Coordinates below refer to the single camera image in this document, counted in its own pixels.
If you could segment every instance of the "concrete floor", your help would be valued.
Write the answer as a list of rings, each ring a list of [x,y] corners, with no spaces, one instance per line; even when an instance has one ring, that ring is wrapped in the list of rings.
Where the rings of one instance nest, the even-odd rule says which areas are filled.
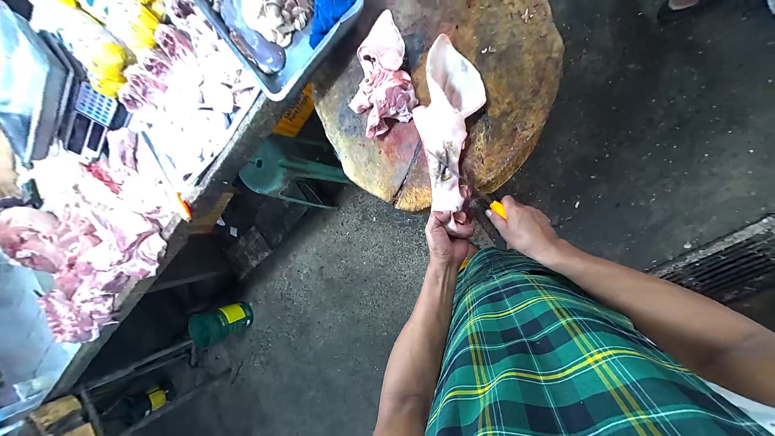
[[[634,268],[775,210],[775,22],[763,0],[668,27],[654,22],[658,2],[552,5],[566,44],[560,92],[538,147],[498,194]],[[339,204],[246,278],[257,322],[205,362],[235,368],[231,383],[143,434],[371,432],[422,281],[425,218],[354,187]]]

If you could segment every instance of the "forearm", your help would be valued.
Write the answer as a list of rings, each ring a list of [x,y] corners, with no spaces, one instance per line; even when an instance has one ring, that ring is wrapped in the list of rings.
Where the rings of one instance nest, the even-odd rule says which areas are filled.
[[[775,364],[772,331],[712,299],[597,258],[565,241],[539,261],[626,315],[698,375],[759,401],[775,401],[775,386],[760,380],[757,372]]]
[[[425,430],[450,328],[456,278],[452,265],[428,265],[412,315],[387,360],[375,434],[397,422],[413,423],[404,434]]]

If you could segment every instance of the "blue cloth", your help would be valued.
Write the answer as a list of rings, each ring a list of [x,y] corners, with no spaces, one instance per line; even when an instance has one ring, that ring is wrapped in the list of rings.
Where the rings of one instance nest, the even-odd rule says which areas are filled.
[[[312,35],[309,46],[316,48],[326,34],[339,22],[355,0],[315,0],[315,13],[312,16]]]

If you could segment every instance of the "green plastic stool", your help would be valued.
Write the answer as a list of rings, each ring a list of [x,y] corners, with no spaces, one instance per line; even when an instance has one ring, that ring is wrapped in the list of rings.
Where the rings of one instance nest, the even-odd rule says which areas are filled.
[[[304,179],[313,178],[346,184],[351,182],[342,168],[310,161],[302,157],[309,154],[310,146],[326,148],[328,144],[315,140],[271,135],[261,143],[245,168],[239,172],[239,178],[242,179],[245,186],[265,196],[298,202],[307,206],[338,209],[337,206],[323,204],[320,197],[304,182]],[[306,187],[317,202],[309,202],[306,198],[300,199],[293,196],[293,192],[299,192],[301,196],[304,196],[301,190],[302,186]]]

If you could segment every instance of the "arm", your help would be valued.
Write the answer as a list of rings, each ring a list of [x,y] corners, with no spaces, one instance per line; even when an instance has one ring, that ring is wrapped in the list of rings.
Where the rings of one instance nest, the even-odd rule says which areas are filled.
[[[537,209],[503,198],[488,214],[510,248],[565,275],[694,373],[775,406],[775,333],[714,300],[597,258],[561,240]]]
[[[450,328],[457,270],[474,232],[468,226],[462,231],[465,239],[448,236],[443,224],[449,219],[449,214],[433,212],[425,227],[430,262],[412,315],[387,360],[375,435],[425,433]]]

